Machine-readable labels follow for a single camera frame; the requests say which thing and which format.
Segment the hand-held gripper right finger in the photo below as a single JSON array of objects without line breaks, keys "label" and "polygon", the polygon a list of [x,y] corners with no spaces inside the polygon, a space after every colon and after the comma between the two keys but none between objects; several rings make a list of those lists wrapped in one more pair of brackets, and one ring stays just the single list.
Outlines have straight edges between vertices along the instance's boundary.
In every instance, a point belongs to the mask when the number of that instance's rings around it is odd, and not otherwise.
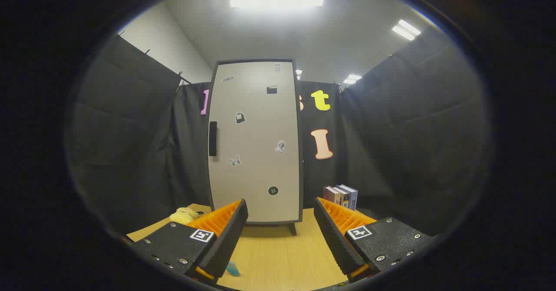
[{"label": "hand-held gripper right finger", "polygon": [[375,220],[324,198],[314,201],[314,218],[349,282],[399,267],[435,239],[397,218]]}]

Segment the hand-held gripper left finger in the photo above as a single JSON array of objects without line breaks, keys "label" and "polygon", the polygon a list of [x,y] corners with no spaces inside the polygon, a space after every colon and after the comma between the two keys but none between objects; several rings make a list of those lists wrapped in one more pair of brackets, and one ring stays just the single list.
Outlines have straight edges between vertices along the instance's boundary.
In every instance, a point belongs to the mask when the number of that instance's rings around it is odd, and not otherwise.
[{"label": "hand-held gripper left finger", "polygon": [[247,219],[248,206],[240,199],[186,224],[170,221],[130,247],[152,265],[216,285],[230,263]]}]

